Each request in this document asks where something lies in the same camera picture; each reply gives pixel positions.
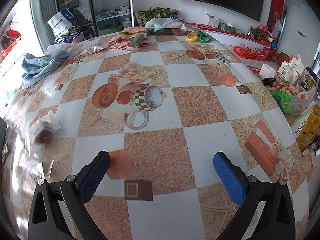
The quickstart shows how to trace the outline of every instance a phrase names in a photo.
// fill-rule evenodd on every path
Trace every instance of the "metal screw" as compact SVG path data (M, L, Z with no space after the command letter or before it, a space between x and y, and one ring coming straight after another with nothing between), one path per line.
M39 184L39 185L44 184L44 179L39 179L39 180L38 180L38 184Z
M280 179L280 180L279 180L279 184L282 185L282 186L284 186L284 185L286 184L286 182L285 182L284 179Z
M256 182L257 178L255 176L249 176L249 181L250 182Z
M76 178L76 177L75 177L74 175L69 175L69 176L67 177L67 181L71 182L71 181L73 181L75 178Z

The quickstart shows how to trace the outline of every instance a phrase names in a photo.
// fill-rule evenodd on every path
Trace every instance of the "glass door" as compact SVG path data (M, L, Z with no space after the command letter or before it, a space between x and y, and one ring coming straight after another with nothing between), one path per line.
M97 36L92 20L91 0L57 0L59 10L69 9L75 18L81 23L81 31L83 31L86 39Z
M131 27L129 0L92 0L98 35Z

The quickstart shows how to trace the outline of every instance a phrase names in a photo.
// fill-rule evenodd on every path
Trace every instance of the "gray-blue towel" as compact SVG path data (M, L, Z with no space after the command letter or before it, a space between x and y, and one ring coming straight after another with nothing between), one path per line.
M26 54L22 62L22 68L25 71L22 75L22 88L28 88L49 75L68 56L69 52L67 49L58 49L51 55L42 57Z

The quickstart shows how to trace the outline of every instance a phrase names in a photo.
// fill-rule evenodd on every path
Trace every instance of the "red gift basket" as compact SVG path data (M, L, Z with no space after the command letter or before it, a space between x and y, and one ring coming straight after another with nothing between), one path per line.
M265 61L266 60L266 56L263 55L261 49L257 48L257 47L254 47L253 48L253 52L255 54L255 60L259 60L259 61Z
M241 43L240 46L234 46L233 51L242 58L255 59L254 52L243 43Z

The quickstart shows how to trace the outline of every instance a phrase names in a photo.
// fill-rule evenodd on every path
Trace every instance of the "blue gripper pad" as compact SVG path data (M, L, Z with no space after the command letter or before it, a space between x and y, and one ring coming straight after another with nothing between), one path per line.
M213 167L232 201L241 206L245 199L244 186L219 153L213 157Z
M83 182L79 185L78 200L80 203L87 203L92 199L93 194L96 192L109 166L110 156L108 153L102 155L96 164L92 166L91 170L87 173L87 176L83 179Z

